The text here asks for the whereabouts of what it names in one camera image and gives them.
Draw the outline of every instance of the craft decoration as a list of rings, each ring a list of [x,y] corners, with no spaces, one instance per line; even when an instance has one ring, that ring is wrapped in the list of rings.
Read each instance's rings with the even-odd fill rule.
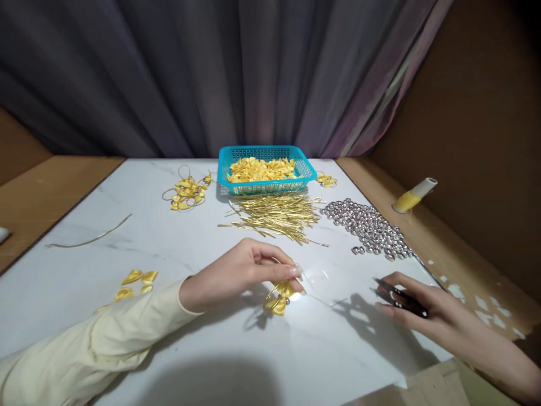
[[[180,174],[180,168],[183,166],[188,168],[187,178]],[[209,174],[199,182],[195,181],[191,173],[187,165],[181,165],[178,169],[180,181],[175,184],[174,188],[168,189],[162,194],[162,199],[171,201],[171,210],[188,210],[202,205],[205,202],[205,190],[212,182],[216,182],[211,177],[216,172],[209,171]],[[170,191],[175,191],[176,195],[172,198],[165,198],[165,194]]]
[[[146,292],[150,292],[152,290],[153,286],[152,285],[147,285],[147,286],[142,286],[141,287],[141,293],[140,294],[143,294],[143,293],[146,293]]]
[[[274,289],[270,291],[265,302],[263,302],[263,311],[271,312],[277,316],[283,316],[286,312],[286,306],[289,304],[289,298],[295,293],[289,280],[272,282]],[[274,293],[278,294],[276,299],[272,299]]]
[[[150,272],[143,273],[142,270],[132,270],[130,274],[122,281],[122,285],[127,285],[140,279],[141,282],[143,283],[143,286],[141,287],[141,292],[139,294],[147,293],[147,292],[152,291],[153,289],[152,282],[156,280],[157,276],[158,276],[158,271],[150,271]],[[120,302],[121,300],[130,298],[130,297],[135,297],[135,293],[133,290],[131,290],[131,288],[120,288],[114,297],[113,303]],[[109,306],[110,304],[101,306],[99,309],[97,309],[94,312],[94,314],[102,311],[103,309]]]
[[[285,235],[299,245],[313,242],[328,247],[327,244],[309,240],[304,233],[305,228],[313,228],[312,224],[317,223],[320,219],[320,216],[314,212],[316,209],[315,204],[325,202],[320,200],[319,197],[311,198],[303,194],[303,191],[296,191],[239,196],[233,197],[233,199],[237,206],[235,207],[231,201],[229,204],[233,211],[241,217],[241,221],[232,222],[231,224],[218,224],[218,227],[252,230],[263,237],[276,238],[275,235]]]
[[[128,220],[128,218],[130,218],[130,216],[131,216],[131,214],[129,214],[124,220],[122,220],[116,227],[111,228],[111,230],[104,232],[103,234],[99,235],[98,237],[96,237],[96,238],[94,238],[94,239],[92,239],[92,240],[90,240],[90,241],[82,242],[82,243],[80,243],[80,244],[75,244],[75,245],[47,244],[45,247],[46,247],[46,248],[50,248],[50,247],[57,246],[57,247],[59,247],[59,248],[75,248],[75,247],[77,247],[77,246],[90,244],[91,242],[97,241],[97,240],[99,240],[100,238],[105,237],[107,234],[109,234],[109,233],[115,231],[118,227],[120,227],[121,225],[123,225],[124,222],[125,222],[126,220]]]
[[[268,162],[254,157],[241,158],[231,164],[229,169],[231,175],[227,174],[227,179],[231,183],[302,178],[302,175],[295,175],[295,160],[288,158],[273,159]]]
[[[127,285],[128,283],[135,282],[136,280],[139,280],[142,275],[142,270],[132,270],[130,274],[126,277],[126,279],[122,281],[122,285]]]
[[[325,189],[336,187],[338,181],[335,178],[324,174],[322,171],[318,171],[316,173],[318,174],[316,182],[319,183],[321,186],[325,187]]]
[[[152,282],[156,280],[157,276],[158,276],[158,271],[147,272],[141,277],[141,282],[143,282],[143,285],[152,285]]]
[[[120,302],[128,297],[135,297],[135,293],[130,288],[120,288],[114,297],[115,302]]]

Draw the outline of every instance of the sleeve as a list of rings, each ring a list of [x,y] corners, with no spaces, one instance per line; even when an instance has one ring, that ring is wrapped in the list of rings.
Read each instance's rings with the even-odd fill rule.
[[[0,360],[0,405],[84,405],[152,344],[199,316],[179,301],[184,281],[115,303]]]

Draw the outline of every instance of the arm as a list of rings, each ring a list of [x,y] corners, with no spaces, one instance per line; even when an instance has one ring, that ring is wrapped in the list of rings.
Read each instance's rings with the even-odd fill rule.
[[[280,248],[244,239],[186,280],[115,303],[0,360],[0,405],[84,405],[120,372],[136,368],[152,344],[202,312],[262,281],[300,276],[288,263]],[[295,279],[291,286],[304,291]]]
[[[541,403],[541,370],[511,341],[490,329],[454,297],[395,272],[384,280],[402,285],[428,310],[422,319],[403,309],[377,303],[397,323],[415,330],[481,371],[506,394],[527,405]]]

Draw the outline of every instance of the ribbon bow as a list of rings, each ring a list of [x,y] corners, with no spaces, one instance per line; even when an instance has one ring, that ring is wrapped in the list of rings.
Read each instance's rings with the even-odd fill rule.
[[[289,280],[272,282],[272,284],[274,285],[274,289],[270,291],[265,299],[263,310],[270,311],[277,316],[283,316],[286,312],[286,306],[289,304],[288,298],[290,298],[295,291],[290,286]],[[274,292],[278,293],[278,297],[271,300]]]

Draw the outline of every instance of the left hand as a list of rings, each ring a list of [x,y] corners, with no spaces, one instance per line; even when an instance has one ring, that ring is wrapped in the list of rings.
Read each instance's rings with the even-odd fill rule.
[[[296,278],[302,269],[279,247],[250,238],[212,262],[198,274],[186,279],[179,291],[180,303],[196,313],[235,297],[264,281],[291,280],[291,287],[306,294]]]

